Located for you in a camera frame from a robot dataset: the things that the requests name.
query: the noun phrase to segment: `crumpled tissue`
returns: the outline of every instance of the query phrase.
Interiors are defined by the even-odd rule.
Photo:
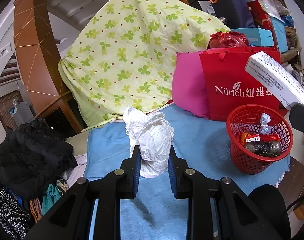
[[[123,114],[126,134],[130,137],[130,156],[134,146],[140,145],[141,171],[145,178],[154,178],[166,171],[174,129],[160,112],[145,115],[128,106]]]

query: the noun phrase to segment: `navy bag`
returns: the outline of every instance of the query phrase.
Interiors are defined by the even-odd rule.
[[[230,29],[255,28],[252,14],[245,0],[210,0],[217,17],[228,20]]]

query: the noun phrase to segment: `floral quilt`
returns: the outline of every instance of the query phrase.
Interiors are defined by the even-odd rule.
[[[177,52],[205,50],[229,31],[219,19],[179,0],[110,0],[58,66],[90,127],[145,113],[171,99]]]

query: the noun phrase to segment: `blue towel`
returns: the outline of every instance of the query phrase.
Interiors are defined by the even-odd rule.
[[[262,173],[244,174],[230,158],[230,140],[225,122],[196,117],[174,104],[161,112],[174,127],[172,144],[176,155],[206,177],[221,179],[228,176],[248,195],[263,184],[275,185],[289,169],[290,157],[287,156]],[[129,158],[130,141],[125,127],[123,122],[107,123],[103,128],[90,131],[84,173],[90,181],[103,178],[110,171],[118,169],[123,159]],[[140,177],[136,198],[121,200],[121,237],[135,240],[144,235],[146,240],[184,240],[187,215],[188,201],[174,198],[167,172],[153,179]],[[95,212],[89,239],[93,238],[94,221]]]

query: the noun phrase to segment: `red mesh waste basket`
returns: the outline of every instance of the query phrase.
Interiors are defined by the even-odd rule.
[[[282,154],[275,158],[262,157],[246,150],[235,138],[237,132],[257,134],[260,129],[262,113],[270,116],[272,132],[281,138]],[[247,174],[258,174],[269,167],[273,162],[286,157],[293,144],[291,127],[287,121],[271,108],[260,105],[244,105],[235,108],[228,116],[227,131],[231,140],[231,159],[236,167]]]

